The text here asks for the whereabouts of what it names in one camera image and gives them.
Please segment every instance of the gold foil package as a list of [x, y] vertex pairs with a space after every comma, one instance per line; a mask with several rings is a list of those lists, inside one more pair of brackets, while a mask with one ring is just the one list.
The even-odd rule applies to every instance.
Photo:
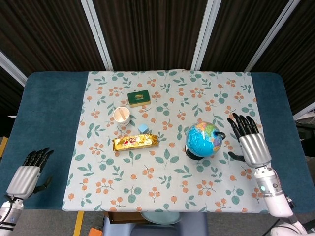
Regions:
[[127, 151], [132, 149], [148, 148], [158, 145], [158, 135], [138, 134], [115, 138], [113, 140], [114, 151]]

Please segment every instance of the floral tablecloth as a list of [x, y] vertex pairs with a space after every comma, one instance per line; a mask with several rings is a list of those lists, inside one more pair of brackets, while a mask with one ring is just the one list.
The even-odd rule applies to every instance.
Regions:
[[[145, 89], [152, 103], [130, 108], [127, 94]], [[119, 106], [130, 109], [126, 127], [112, 117]], [[254, 170], [227, 154], [241, 153], [226, 121], [232, 112], [251, 116], [263, 132], [250, 73], [90, 72], [63, 210], [267, 212]], [[185, 132], [199, 121], [226, 138], [215, 156], [194, 161], [184, 151]], [[142, 123], [159, 146], [113, 152], [112, 140], [138, 134]]]

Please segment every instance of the globe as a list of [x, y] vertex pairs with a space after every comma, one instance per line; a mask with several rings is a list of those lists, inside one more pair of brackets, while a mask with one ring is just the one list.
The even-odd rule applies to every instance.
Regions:
[[186, 134], [186, 153], [194, 160], [210, 157], [220, 149], [224, 138], [225, 134], [209, 122], [193, 124]]

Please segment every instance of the yellow floor line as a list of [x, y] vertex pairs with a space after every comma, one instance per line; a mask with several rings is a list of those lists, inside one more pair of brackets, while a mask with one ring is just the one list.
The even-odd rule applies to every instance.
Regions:
[[83, 221], [83, 214], [84, 214], [83, 211], [78, 211], [77, 220], [75, 221], [73, 236], [80, 236], [82, 221]]
[[3, 153], [4, 153], [5, 146], [6, 146], [7, 142], [8, 142], [8, 138], [7, 137], [3, 137], [2, 142], [0, 144], [0, 158], [3, 157]]

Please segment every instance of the blue padded table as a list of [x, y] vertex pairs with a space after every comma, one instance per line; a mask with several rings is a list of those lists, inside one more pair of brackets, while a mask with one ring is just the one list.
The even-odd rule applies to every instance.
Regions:
[[[25, 201], [27, 209], [62, 209], [69, 166], [82, 108], [87, 72], [35, 72], [28, 78], [19, 112], [0, 164], [1, 193], [33, 150], [50, 147], [37, 185], [50, 186]], [[315, 189], [305, 161], [284, 83], [275, 73], [252, 73], [266, 142], [282, 187], [295, 201], [296, 213], [315, 210]]]

